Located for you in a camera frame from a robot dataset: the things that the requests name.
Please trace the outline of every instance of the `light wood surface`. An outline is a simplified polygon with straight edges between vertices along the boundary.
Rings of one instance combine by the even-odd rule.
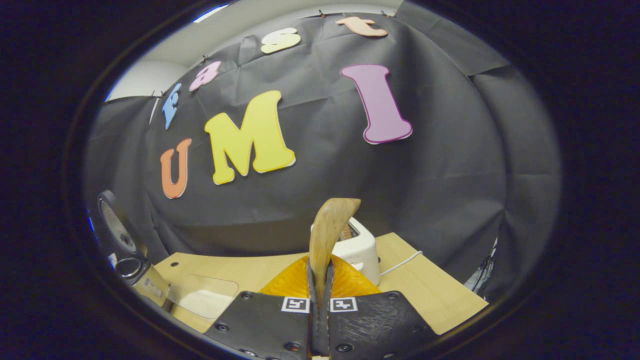
[[[383,272],[416,253],[416,250],[394,233],[376,238]],[[232,281],[240,291],[260,291],[274,276],[307,253],[250,258],[226,258],[175,253],[156,265],[160,274],[172,284],[180,284],[188,274]],[[442,334],[464,322],[487,303],[453,279],[422,255],[382,275],[381,291],[400,291],[422,318]],[[175,307],[172,315],[197,331],[205,332],[215,319],[207,319]]]
[[[331,198],[316,214],[309,241],[309,265],[314,274],[317,303],[322,304],[326,268],[342,229],[360,207],[360,199]]]

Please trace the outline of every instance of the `foam letter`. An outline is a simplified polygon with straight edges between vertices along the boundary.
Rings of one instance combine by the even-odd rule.
[[[274,31],[262,38],[263,46],[260,48],[263,53],[271,54],[282,49],[287,49],[300,42],[302,39],[294,28],[286,28]]]
[[[227,158],[242,176],[249,173],[251,147],[255,149],[253,169],[257,172],[278,170],[293,165],[296,155],[284,144],[278,110],[281,95],[277,90],[264,92],[246,106],[240,129],[226,113],[220,113],[207,121],[204,130],[211,137],[213,155],[213,182],[221,185],[233,181],[236,173],[229,168]]]
[[[344,19],[336,20],[335,23],[338,25],[345,24],[349,30],[365,37],[383,37],[387,34],[387,30],[374,29],[369,26],[369,24],[375,24],[375,21],[361,19],[357,16],[345,17]]]
[[[196,75],[196,79],[193,80],[193,82],[189,86],[189,91],[195,91],[197,88],[201,87],[204,84],[208,84],[211,80],[218,76],[218,68],[220,67],[220,64],[222,64],[222,61],[216,61],[200,70],[198,72],[198,75]]]
[[[160,156],[160,163],[162,164],[162,191],[169,199],[181,197],[187,188],[189,175],[187,170],[187,150],[189,149],[189,145],[191,145],[191,139],[187,138],[178,143],[176,147],[178,150],[178,181],[176,183],[171,181],[171,157],[173,156],[173,149],[165,151],[164,154]]]
[[[377,144],[409,137],[411,124],[400,116],[389,83],[389,69],[381,65],[347,66],[340,74],[353,80],[360,93],[369,125],[364,140]]]
[[[178,90],[180,90],[180,86],[182,84],[178,83],[175,85],[169,96],[166,98],[164,105],[162,107],[162,111],[164,113],[164,129],[167,130],[173,117],[175,116],[175,105],[178,103]]]

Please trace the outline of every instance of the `white cable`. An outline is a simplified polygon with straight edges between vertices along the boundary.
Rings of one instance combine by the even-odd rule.
[[[396,265],[396,266],[394,266],[394,267],[392,267],[392,268],[390,268],[390,269],[387,269],[387,270],[385,270],[385,271],[381,272],[381,273],[380,273],[380,276],[385,275],[386,273],[390,272],[391,270],[395,270],[395,269],[399,268],[400,266],[402,266],[402,265],[404,265],[404,264],[408,263],[409,261],[411,261],[411,259],[413,259],[413,258],[415,258],[416,256],[421,255],[421,254],[422,254],[422,251],[418,251],[418,252],[416,252],[415,254],[411,255],[407,260],[404,260],[402,263],[400,263],[400,264],[398,264],[398,265]]]

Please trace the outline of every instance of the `orange letter u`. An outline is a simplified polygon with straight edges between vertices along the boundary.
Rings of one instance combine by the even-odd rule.
[[[181,141],[176,150],[178,150],[178,181],[171,181],[171,157],[173,156],[173,149],[169,149],[160,156],[160,163],[162,164],[162,191],[169,199],[175,199],[181,197],[184,190],[187,188],[187,150],[191,145],[191,139],[187,138]]]

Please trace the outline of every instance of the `white wall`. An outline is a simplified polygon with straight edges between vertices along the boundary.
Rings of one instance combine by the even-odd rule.
[[[126,96],[151,96],[155,91],[168,91],[189,69],[181,64],[168,61],[141,60],[136,62],[111,90],[108,100]]]
[[[240,0],[198,24],[185,26],[152,48],[144,60],[162,60],[191,67],[254,26],[278,22],[282,17],[302,18],[324,13],[369,12],[393,14],[403,0]]]

